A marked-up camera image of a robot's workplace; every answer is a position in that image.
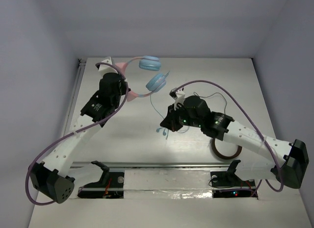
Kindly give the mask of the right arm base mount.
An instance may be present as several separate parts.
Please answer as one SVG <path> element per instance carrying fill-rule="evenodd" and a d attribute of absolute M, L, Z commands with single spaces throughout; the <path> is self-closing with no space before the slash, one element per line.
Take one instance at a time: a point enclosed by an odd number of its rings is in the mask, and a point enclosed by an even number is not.
<path fill-rule="evenodd" d="M 214 199 L 258 198 L 258 183 L 254 179 L 242 180 L 236 175 L 240 172 L 240 159 L 233 160 L 225 171 L 210 171 L 208 186 L 213 189 Z"/>

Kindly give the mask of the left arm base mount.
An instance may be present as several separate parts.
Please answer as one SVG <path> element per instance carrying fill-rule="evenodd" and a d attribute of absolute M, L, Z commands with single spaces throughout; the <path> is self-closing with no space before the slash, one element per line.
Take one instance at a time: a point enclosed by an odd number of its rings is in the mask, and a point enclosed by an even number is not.
<path fill-rule="evenodd" d="M 99 161 L 92 161 L 91 164 L 100 168 L 102 174 L 97 181 L 80 186 L 77 196 L 80 199 L 123 199 L 125 172 L 110 171 Z"/>

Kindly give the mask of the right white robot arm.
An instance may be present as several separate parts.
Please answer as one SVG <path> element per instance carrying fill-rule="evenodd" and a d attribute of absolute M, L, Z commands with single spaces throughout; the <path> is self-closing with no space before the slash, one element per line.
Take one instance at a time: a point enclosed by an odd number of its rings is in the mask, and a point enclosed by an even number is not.
<path fill-rule="evenodd" d="M 299 189 L 309 164 L 303 141 L 291 143 L 259 136 L 257 131 L 231 116 L 211 111 L 206 101 L 198 96 L 190 96 L 182 103 L 168 106 L 160 126 L 172 132 L 179 131 L 183 126 L 196 127 L 213 140 L 237 145 L 268 160 L 267 163 L 247 164 L 240 159 L 233 160 L 226 171 L 211 173 L 213 185 L 217 187 L 238 186 L 242 181 L 251 179 L 275 179 L 286 187 Z"/>

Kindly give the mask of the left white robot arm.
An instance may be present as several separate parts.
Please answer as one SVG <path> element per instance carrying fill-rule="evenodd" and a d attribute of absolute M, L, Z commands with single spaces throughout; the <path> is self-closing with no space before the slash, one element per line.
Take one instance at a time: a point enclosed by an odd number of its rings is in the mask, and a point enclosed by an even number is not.
<path fill-rule="evenodd" d="M 75 178 L 68 175 L 76 155 L 87 142 L 124 105 L 128 96 L 128 83 L 121 73 L 107 73 L 100 80 L 98 91 L 81 110 L 75 128 L 46 147 L 30 164 L 25 181 L 28 199 L 35 205 L 48 203 L 35 201 L 29 193 L 29 184 L 51 199 L 50 203 L 63 203 L 72 194 Z"/>

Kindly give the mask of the pink blue cat-ear headphones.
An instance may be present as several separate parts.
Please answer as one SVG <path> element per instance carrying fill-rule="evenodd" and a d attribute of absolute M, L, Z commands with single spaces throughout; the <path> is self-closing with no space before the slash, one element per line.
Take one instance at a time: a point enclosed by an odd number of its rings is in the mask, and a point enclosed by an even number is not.
<path fill-rule="evenodd" d="M 115 65 L 129 82 L 127 101 L 146 98 L 160 91 L 169 75 L 161 71 L 161 61 L 154 56 L 137 56 Z"/>

